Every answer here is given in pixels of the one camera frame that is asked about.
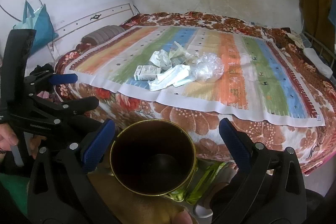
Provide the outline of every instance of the clear plastic bag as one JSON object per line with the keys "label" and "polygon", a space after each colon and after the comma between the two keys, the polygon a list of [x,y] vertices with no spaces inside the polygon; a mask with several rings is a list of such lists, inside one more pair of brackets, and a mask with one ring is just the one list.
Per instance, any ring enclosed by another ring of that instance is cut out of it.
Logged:
{"label": "clear plastic bag", "polygon": [[213,83],[224,73],[221,58],[212,52],[204,52],[201,56],[194,56],[190,68],[199,83]]}

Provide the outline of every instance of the flower pattern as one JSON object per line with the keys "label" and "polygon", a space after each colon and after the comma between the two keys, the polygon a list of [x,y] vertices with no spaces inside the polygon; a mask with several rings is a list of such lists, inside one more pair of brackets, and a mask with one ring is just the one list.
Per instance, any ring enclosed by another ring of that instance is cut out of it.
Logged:
{"label": "flower pattern", "polygon": [[[302,171],[309,174],[320,166],[333,153],[336,147],[336,118],[333,109],[336,109],[336,91],[333,85],[318,74],[315,66],[306,63],[302,49],[286,34],[289,28],[268,28],[253,25],[240,19],[225,16],[214,16],[201,12],[155,13],[139,14],[121,25],[129,29],[135,25],[156,26],[196,26],[209,30],[236,32],[259,38],[269,38],[277,44],[281,52],[295,70],[302,75],[312,96],[320,105],[325,119],[325,127],[296,128],[288,126],[275,126],[266,121],[251,122],[233,118],[234,126],[256,142],[261,141],[270,149],[282,150],[286,138],[295,147]],[[78,56],[91,49],[94,45],[80,42],[76,49],[60,58],[56,65],[56,72],[63,73],[65,67]],[[218,124],[224,116],[215,112],[198,112],[188,109],[164,106],[155,102],[147,102],[131,98],[120,93],[109,92],[94,88],[83,83],[59,85],[57,93],[64,99],[84,98],[96,96],[100,106],[86,113],[99,121],[107,117],[115,121],[120,128],[144,119],[166,119],[177,123],[186,131],[195,142],[197,156],[210,160],[232,161],[230,153],[218,134]]]}

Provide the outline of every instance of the blue gripper pad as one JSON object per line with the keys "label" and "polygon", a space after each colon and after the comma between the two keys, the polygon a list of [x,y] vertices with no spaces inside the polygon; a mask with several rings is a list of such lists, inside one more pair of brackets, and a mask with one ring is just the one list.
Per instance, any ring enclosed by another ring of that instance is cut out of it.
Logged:
{"label": "blue gripper pad", "polygon": [[107,119],[88,148],[82,153],[82,169],[85,173],[91,172],[96,168],[115,135],[115,129],[114,122]]}
{"label": "blue gripper pad", "polygon": [[78,76],[75,73],[65,74],[65,75],[53,75],[49,78],[49,83],[52,85],[60,84],[71,84],[76,83]]}
{"label": "blue gripper pad", "polygon": [[251,170],[251,155],[237,135],[237,130],[231,122],[224,118],[219,122],[219,134],[228,148],[239,170],[249,172]]}

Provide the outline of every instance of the brown curtain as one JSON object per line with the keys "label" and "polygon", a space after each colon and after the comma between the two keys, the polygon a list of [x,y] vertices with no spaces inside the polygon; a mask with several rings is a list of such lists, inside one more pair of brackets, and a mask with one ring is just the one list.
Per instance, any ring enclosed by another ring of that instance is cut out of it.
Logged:
{"label": "brown curtain", "polygon": [[[305,31],[322,42],[331,52],[335,51],[335,27],[328,15],[332,0],[300,0],[300,8],[304,17]],[[319,51],[320,46],[313,43]],[[323,56],[330,61],[330,55],[324,51]]]}

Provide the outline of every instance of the white box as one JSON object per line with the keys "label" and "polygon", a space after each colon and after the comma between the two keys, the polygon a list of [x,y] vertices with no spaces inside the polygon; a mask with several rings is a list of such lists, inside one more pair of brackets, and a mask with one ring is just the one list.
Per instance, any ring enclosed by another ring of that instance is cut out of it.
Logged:
{"label": "white box", "polygon": [[134,80],[155,80],[161,69],[156,66],[138,66],[134,73]]}

